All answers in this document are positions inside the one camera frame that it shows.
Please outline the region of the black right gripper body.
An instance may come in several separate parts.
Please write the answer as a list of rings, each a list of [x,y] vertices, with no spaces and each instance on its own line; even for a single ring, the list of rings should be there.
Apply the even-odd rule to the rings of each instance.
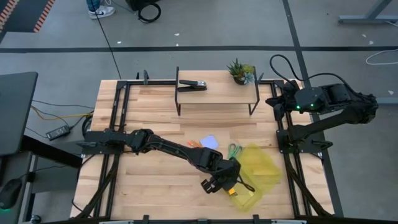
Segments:
[[[281,98],[280,108],[273,108],[276,121],[281,121],[287,111],[291,111],[295,107],[295,82],[287,82],[280,88]]]

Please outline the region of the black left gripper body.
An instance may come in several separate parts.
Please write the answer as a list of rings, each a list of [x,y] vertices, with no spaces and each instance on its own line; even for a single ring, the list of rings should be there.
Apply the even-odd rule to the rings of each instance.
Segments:
[[[201,186],[208,194],[215,193],[221,189],[229,191],[238,182],[240,169],[241,165],[236,158],[220,160],[214,171],[208,171],[211,178],[202,181]]]

